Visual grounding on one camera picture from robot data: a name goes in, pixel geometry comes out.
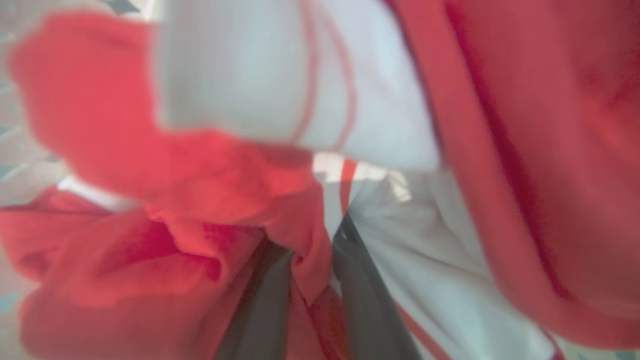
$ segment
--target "red fabric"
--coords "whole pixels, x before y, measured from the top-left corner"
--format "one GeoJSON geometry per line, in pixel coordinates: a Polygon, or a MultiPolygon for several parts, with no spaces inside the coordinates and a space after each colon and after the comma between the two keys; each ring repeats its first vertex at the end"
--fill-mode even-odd
{"type": "Polygon", "coordinates": [[[390,0],[507,298],[640,347],[640,5],[390,0]]]}
{"type": "Polygon", "coordinates": [[[287,358],[343,359],[311,155],[156,129],[149,35],[60,14],[10,59],[37,138],[80,177],[146,204],[111,214],[51,190],[0,211],[12,263],[42,282],[23,304],[23,343],[46,359],[211,359],[266,232],[296,253],[287,358]]]}

